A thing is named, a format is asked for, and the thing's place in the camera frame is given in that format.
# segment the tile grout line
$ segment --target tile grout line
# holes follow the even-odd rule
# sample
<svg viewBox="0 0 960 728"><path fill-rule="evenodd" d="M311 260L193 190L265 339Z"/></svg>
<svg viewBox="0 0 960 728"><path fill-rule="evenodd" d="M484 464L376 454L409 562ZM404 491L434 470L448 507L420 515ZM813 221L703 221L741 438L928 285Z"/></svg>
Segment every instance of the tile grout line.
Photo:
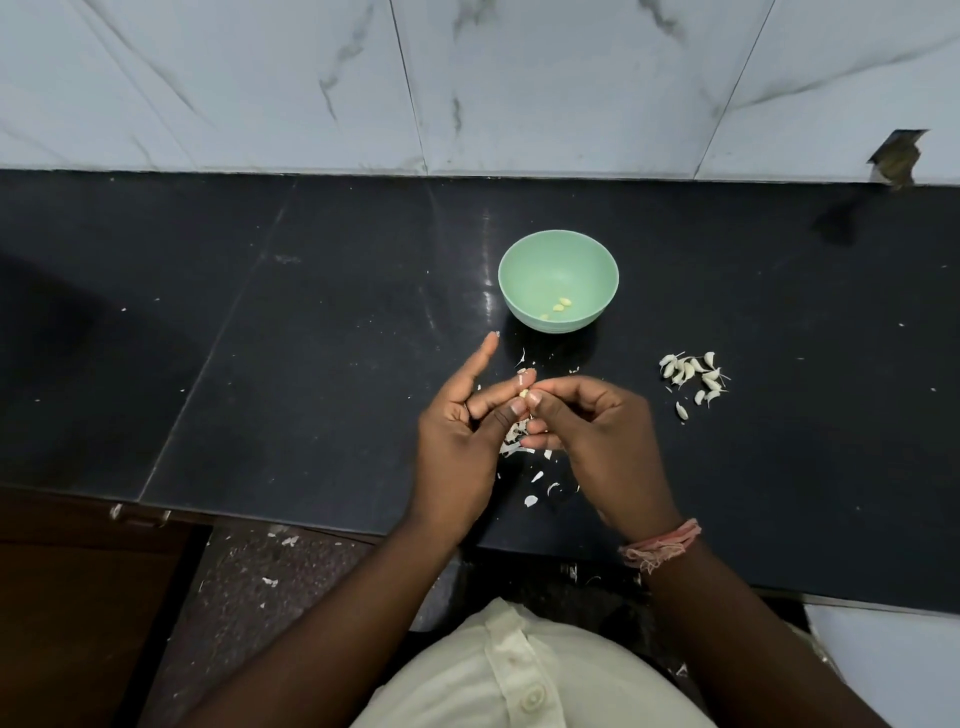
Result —
<svg viewBox="0 0 960 728"><path fill-rule="evenodd" d="M407 95L410 97L410 111L414 114L414 129L417 131L417 143L420 145L420 159L423 160L423 174L428 175L430 171L426 166L426 155L423 153L423 139L420 138L420 120L417 118L417 105L414 103L414 92L410 87L410 74L407 72L407 59L403 55L403 43L400 42L400 29L396 25L396 10L394 10L394 0L390 2L390 15L394 19L394 34L396 35L396 47L400 52L400 63L403 65L403 80L407 82Z"/></svg>
<svg viewBox="0 0 960 728"><path fill-rule="evenodd" d="M693 172L693 179L692 179L693 182L697 181L697 175L700 174L700 168L704 166L704 161L707 159L707 154L709 154L710 145L713 143L713 138L717 136L717 132L720 131L720 125L723 123L723 119L727 115L727 109L730 108L730 101L733 100L733 95L734 93L736 93L736 88L740 85L740 79L743 78L743 73L744 71L747 70L747 64L750 63L750 58L754 54L756 45L760 41L760 36L763 35L763 29L766 28L767 20L770 19L770 13L774 11L775 5L777 5L777 0L773 0L773 2L770 3L770 8L767 9L767 14L763 16L763 22L760 23L760 30L756 34L756 37L754 38L754 44L750 46L750 53L747 54L747 59L743 61L743 68L740 69L740 74L736 77L736 83L733 84L733 88L731 89L731 92L730 92L730 98L728 98L727 103L724 104L723 113L721 113L720 118L717 119L717 125L713 127L713 133L710 135L710 141L707 142L707 148L704 149L704 155L700 157L700 163L697 165L697 168Z"/></svg>
<svg viewBox="0 0 960 728"><path fill-rule="evenodd" d="M174 434L177 432L177 428L180 426L180 420L183 419L183 413L186 412L187 407L190 406L190 401L193 400L193 396L197 391L197 388L200 386L200 383L204 379L206 370L210 366L210 362L213 360L213 355L217 351L217 347L220 346L220 340L224 337L224 334L227 332L227 327L230 322L233 320L233 314L236 312L237 307L240 305L240 300L243 298L243 295L247 292L247 288L250 285L250 282L253 280L253 276L256 274L256 271L260 267L260 263L267 259L267 253L270 251L270 246L274 240L274 233L279 227L280 222L283 220L283 216L286 214L287 208L290 206L290 203L293 200L294 193L297 191L297 184L300 182L299 179L294 179L293 185L290 187L290 191L287 192L287 199L283 201L283 204L280 206L280 209L276 213L274 222L270 224L270 229L267 230L264 235L263 248L260 250L260 255L256 257L256 260L253 262L250 271L247 273L247 276L244 278L243 283L240 285L240 290L237 292L236 297L233 299L233 303L230 305L230 308L227 311L227 316L224 318L223 324L220 326L220 330L217 331L216 337L213 339L213 345L210 347L210 353L206 356L203 366L200 368L200 371L197 374L196 380L193 382L193 386L190 387L190 392L186 396L186 399L183 401L183 407L180 408L180 412L177 415L177 418L174 420L173 426L170 428L170 432L167 433L167 439L163 441L163 447L160 448L160 452L156 455L156 460L154 461L154 466L150 468L150 473L147 475L147 479L143 483L143 488L140 489L139 495L137 495L135 503L139 503L143 499L144 494L147 492L147 488L150 487L150 483L154 479L157 469L160 467L160 461L163 459L164 453L167 451L167 448L170 446L170 443L174 439Z"/></svg>

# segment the right hand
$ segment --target right hand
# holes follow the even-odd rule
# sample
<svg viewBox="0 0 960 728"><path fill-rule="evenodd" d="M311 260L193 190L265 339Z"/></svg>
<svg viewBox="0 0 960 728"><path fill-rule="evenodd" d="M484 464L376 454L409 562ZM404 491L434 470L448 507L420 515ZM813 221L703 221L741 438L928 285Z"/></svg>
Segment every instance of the right hand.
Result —
<svg viewBox="0 0 960 728"><path fill-rule="evenodd" d="M563 376L534 384L526 401L535 419L521 444L566 450L588 500L630 543L683 522L663 472L647 400L588 376Z"/></svg>

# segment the green bowl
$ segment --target green bowl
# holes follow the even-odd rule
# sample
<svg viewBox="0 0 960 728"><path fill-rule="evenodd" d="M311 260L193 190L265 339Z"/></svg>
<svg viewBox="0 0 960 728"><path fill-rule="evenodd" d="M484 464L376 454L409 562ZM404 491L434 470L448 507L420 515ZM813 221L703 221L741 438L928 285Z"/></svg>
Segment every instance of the green bowl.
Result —
<svg viewBox="0 0 960 728"><path fill-rule="evenodd" d="M507 307L530 328L568 333L603 313L620 282L610 251L573 231L540 231L521 237L497 271ZM560 299L570 306L555 311Z"/></svg>

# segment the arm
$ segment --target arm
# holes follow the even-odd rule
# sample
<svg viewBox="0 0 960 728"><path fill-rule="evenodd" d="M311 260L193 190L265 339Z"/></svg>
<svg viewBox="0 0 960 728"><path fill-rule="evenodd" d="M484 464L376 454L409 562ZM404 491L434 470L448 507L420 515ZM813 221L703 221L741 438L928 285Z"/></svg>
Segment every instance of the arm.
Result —
<svg viewBox="0 0 960 728"><path fill-rule="evenodd" d="M581 376L539 382L526 399L536 419L523 445L566 449L587 498L630 543L683 522L646 400ZM646 583L721 725L887 725L702 540Z"/></svg>
<svg viewBox="0 0 960 728"><path fill-rule="evenodd" d="M497 346L489 335L420 416L407 515L352 573L183 722L182 728L347 726L423 598L480 516L507 430L526 405L521 377L473 392ZM476 431L471 419L481 421Z"/></svg>

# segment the shirt button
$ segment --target shirt button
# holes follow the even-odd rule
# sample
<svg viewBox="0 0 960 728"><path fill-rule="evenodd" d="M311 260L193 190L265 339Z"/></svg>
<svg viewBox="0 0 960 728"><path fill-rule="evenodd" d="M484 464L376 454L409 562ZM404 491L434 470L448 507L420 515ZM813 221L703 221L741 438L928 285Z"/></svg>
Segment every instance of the shirt button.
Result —
<svg viewBox="0 0 960 728"><path fill-rule="evenodd" d="M527 691L527 694L523 696L523 699L520 701L520 708L522 708L527 713L533 713L538 711L543 705L543 702L546 700L546 688L537 683L533 688Z"/></svg>

